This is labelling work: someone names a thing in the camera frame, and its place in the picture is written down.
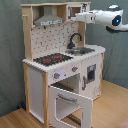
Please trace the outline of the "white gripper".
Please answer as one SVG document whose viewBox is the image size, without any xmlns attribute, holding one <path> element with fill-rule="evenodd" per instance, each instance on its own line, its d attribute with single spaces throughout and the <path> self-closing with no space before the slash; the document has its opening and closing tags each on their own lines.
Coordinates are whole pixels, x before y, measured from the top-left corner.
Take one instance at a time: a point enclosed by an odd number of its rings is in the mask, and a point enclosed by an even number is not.
<svg viewBox="0 0 128 128">
<path fill-rule="evenodd" d="M 96 23 L 95 16 L 96 16 L 95 12 L 89 11 L 89 12 L 77 13 L 76 14 L 76 19 L 78 21 L 82 21 L 82 22 L 85 22 L 85 23 L 95 24 Z"/>
</svg>

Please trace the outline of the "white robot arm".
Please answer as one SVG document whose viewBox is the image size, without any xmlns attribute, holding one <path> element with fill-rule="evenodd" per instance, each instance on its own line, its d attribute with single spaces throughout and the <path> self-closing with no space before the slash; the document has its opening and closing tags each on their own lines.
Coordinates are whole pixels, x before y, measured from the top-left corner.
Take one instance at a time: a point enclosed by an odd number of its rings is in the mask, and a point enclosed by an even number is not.
<svg viewBox="0 0 128 128">
<path fill-rule="evenodd" d="M 128 24 L 122 24 L 123 10 L 111 5 L 105 11 L 92 10 L 76 14 L 76 19 L 86 23 L 101 24 L 110 33 L 128 32 Z"/>
</svg>

